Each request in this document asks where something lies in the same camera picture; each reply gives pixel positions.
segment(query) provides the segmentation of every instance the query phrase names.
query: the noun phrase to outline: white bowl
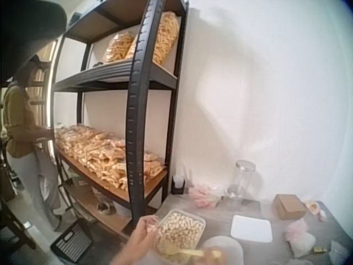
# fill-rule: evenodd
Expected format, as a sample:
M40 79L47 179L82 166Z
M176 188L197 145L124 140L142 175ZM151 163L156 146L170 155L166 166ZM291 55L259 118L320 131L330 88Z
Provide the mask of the white bowl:
M219 247L226 254L227 265L244 265L243 248L237 240L231 237L212 237L206 240L202 247Z

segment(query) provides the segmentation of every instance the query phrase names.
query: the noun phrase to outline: spoon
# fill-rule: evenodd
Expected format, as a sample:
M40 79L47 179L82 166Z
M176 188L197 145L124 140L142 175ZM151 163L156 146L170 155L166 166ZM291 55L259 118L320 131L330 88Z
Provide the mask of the spoon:
M205 255L205 253L202 250L183 250L170 242L165 243L164 252L165 254L168 254L168 255L174 255L177 253L183 253L183 254L198 256L198 257L203 257ZM212 250L212 254L215 258L219 258L222 256L222 252L218 250Z

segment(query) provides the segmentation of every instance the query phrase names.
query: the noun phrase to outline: gray tabletop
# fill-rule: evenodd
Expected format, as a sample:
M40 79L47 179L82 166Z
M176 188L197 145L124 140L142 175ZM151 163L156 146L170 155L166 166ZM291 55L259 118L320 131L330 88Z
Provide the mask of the gray tabletop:
M321 202L319 204L326 211L328 218L326 222L320 222L309 211L304 216L309 226L308 232L316 237L315 245L329 250L331 240L334 240L342 246L352 249L352 239L343 231L326 206ZM283 221L279 219L272 202L244 201L240 209L234 211L229 207L229 201L225 199L214 209L200 209L189 199L188 195L169 195L156 214L159 218L163 218L174 208L198 215L206 220L206 228L199 246L214 236L231 236L231 224L235 214L269 220L273 234L271 243L238 240L244 251L244 265L267 265L271 262L279 262L285 265L290 259L294 258L289 243L284 240L285 230L294 220ZM307 259L315 265L331 264L328 252L316 255L310 254L302 257L302 259Z

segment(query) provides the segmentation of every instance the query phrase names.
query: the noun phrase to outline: small brown box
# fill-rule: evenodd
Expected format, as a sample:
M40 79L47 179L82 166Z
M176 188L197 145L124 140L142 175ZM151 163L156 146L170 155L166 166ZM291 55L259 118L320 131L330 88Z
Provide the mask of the small brown box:
M277 194L274 203L282 220L296 220L305 215L306 208L294 194Z

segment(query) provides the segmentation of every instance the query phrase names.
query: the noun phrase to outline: person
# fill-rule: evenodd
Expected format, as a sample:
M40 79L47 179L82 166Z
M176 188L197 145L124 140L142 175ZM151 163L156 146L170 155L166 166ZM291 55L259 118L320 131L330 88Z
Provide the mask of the person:
M57 230L61 216L54 215L53 210L60 207L58 172L50 158L35 146L39 139L49 140L54 134L35 124L26 92L39 68L40 61L36 55L16 72L14 81L5 92L3 121L10 139L6 154L10 167L29 193L36 211L53 230Z
M110 265L134 265L137 261L146 256L147 252L152 248L154 241L158 236L157 225L158 220L156 216L148 215L141 217L132 232L125 248L118 253ZM219 250L217 248L206 248L204 258L197 260L197 264L204 265L226 265L224 252L220 258L215 258L212 250Z

